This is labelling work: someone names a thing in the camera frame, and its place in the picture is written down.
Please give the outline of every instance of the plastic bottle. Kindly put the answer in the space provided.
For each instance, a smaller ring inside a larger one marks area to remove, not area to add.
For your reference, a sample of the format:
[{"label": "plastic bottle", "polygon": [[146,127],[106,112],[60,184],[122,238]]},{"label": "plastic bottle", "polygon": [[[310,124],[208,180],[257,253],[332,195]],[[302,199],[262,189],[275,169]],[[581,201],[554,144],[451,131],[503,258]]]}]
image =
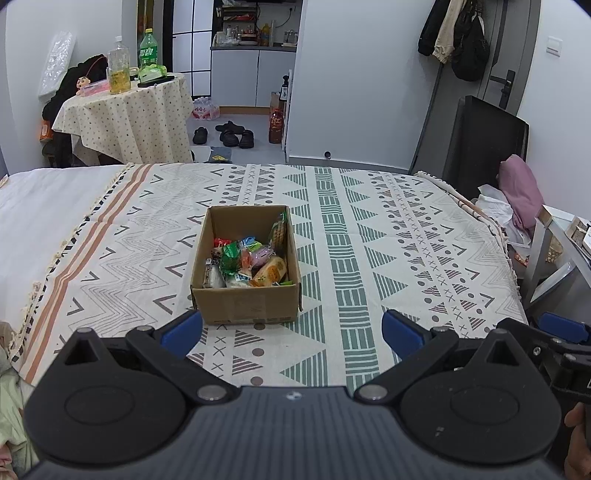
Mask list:
[{"label": "plastic bottle", "polygon": [[269,46],[269,34],[271,33],[271,27],[269,24],[265,24],[261,29],[261,46],[268,47]]},{"label": "plastic bottle", "polygon": [[269,143],[281,143],[284,126],[283,113],[280,110],[275,110],[271,114],[269,122]]},{"label": "plastic bottle", "polygon": [[146,35],[139,44],[139,66],[147,67],[158,64],[158,43],[152,35],[152,29],[146,28]]},{"label": "plastic bottle", "polygon": [[109,84],[111,93],[131,90],[129,79],[129,49],[123,45],[121,37],[115,37],[115,48],[107,56],[109,60]]}]

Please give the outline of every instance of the black jacket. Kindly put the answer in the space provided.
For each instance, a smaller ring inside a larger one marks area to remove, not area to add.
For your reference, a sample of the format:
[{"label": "black jacket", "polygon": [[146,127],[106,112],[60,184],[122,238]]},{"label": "black jacket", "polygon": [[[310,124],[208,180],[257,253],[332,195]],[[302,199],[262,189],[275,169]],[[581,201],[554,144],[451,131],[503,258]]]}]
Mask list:
[{"label": "black jacket", "polygon": [[80,77],[88,77],[91,82],[98,82],[107,78],[107,59],[104,55],[89,58],[76,67],[69,68],[56,94],[43,108],[43,120],[49,120],[50,125],[56,120],[57,113],[68,98],[73,97],[78,89],[76,82]]},{"label": "black jacket", "polygon": [[435,0],[433,8],[427,17],[427,22],[421,32],[421,37],[418,39],[418,52],[429,56],[435,50],[435,41],[439,35],[441,24],[449,8],[450,0]]},{"label": "black jacket", "polygon": [[[56,94],[43,108],[43,120],[48,120],[53,126],[61,106],[68,98],[73,97],[76,92],[76,82],[80,77],[88,77],[91,82],[98,82],[107,78],[107,59],[104,55],[96,55],[88,60],[79,63],[76,67],[69,68]],[[72,141],[70,134],[53,132],[53,143],[50,147],[54,152],[55,159],[52,166],[68,168],[76,164],[72,155]]]}]

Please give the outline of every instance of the human hand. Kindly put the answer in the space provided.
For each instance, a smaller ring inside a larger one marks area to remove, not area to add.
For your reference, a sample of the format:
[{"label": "human hand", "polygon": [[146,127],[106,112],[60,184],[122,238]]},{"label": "human hand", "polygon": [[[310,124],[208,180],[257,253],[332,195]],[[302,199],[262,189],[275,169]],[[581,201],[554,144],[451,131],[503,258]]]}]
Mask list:
[{"label": "human hand", "polygon": [[577,403],[564,417],[564,424],[572,428],[569,454],[564,461],[564,476],[568,480],[585,480],[591,476],[591,452],[585,439],[585,405]]}]

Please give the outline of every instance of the screw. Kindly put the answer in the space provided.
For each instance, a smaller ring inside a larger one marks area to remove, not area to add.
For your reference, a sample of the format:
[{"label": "screw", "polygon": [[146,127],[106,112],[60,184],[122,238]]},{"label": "screw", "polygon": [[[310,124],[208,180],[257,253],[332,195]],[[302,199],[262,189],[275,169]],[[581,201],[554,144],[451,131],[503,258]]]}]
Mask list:
[{"label": "screw", "polygon": [[364,400],[378,401],[388,395],[388,390],[381,385],[364,385],[359,389],[359,395]]},{"label": "screw", "polygon": [[227,394],[226,389],[220,385],[205,385],[197,390],[197,396],[206,401],[221,400]]},{"label": "screw", "polygon": [[303,397],[303,395],[300,392],[289,392],[286,396],[287,400],[291,400],[291,401],[296,401],[299,400]]}]

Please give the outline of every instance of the candy wrapper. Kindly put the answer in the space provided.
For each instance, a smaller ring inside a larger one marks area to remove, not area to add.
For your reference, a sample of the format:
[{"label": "candy wrapper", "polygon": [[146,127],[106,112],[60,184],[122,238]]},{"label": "candy wrapper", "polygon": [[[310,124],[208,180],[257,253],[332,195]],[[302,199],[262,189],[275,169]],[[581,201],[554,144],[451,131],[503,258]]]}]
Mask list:
[{"label": "candy wrapper", "polygon": [[244,245],[244,240],[240,242],[240,265],[241,270],[250,272],[252,270],[252,259],[249,249]]},{"label": "candy wrapper", "polygon": [[240,247],[237,242],[232,242],[223,247],[220,258],[220,270],[225,277],[234,275],[241,268]]},{"label": "candy wrapper", "polygon": [[271,287],[287,273],[287,265],[281,257],[273,255],[267,264],[253,277],[250,284],[254,287]]},{"label": "candy wrapper", "polygon": [[252,288],[250,284],[250,275],[243,273],[237,273],[226,277],[226,286],[228,288]]},{"label": "candy wrapper", "polygon": [[227,240],[225,238],[215,238],[213,240],[212,258],[215,263],[219,263],[222,257],[223,248],[231,243],[231,240]]},{"label": "candy wrapper", "polygon": [[269,246],[280,255],[283,253],[286,229],[287,214],[283,211],[279,217],[277,217],[275,223],[273,223],[271,233],[269,234],[269,241],[267,242]]},{"label": "candy wrapper", "polygon": [[222,277],[219,267],[211,258],[205,261],[205,274],[203,275],[203,288],[224,288],[226,282]]},{"label": "candy wrapper", "polygon": [[248,248],[248,251],[251,253],[256,252],[262,247],[262,243],[257,242],[253,236],[246,237],[244,240],[242,240],[242,244]]},{"label": "candy wrapper", "polygon": [[252,268],[259,268],[266,264],[273,256],[273,249],[270,247],[262,247],[253,254],[251,254]]}]

